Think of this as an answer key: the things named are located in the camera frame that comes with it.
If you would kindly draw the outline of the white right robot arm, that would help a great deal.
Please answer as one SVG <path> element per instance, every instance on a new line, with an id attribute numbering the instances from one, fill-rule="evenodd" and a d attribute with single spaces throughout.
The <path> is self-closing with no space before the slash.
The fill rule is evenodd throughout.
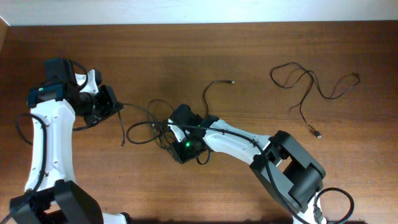
<path id="1" fill-rule="evenodd" d="M 268 194 L 286 209 L 294 223 L 326 223 L 320 201 L 324 168 L 285 131 L 273 136 L 249 133 L 217 116 L 202 118 L 188 105 L 169 117 L 176 140 L 174 158 L 184 163 L 201 152 L 221 152 L 249 164 Z"/>

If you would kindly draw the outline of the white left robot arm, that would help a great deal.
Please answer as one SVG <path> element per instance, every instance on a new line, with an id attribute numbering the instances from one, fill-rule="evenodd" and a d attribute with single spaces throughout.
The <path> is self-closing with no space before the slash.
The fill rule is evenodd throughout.
<path id="1" fill-rule="evenodd" d="M 45 81 L 31 88 L 26 117 L 34 127 L 32 163 L 24 194 L 11 199 L 7 223 L 130 223 L 126 213 L 102 212 L 99 203 L 78 186 L 73 170 L 72 134 L 76 117 L 92 128 L 124 106 L 102 83 L 99 70 L 72 60 L 45 63 Z"/>

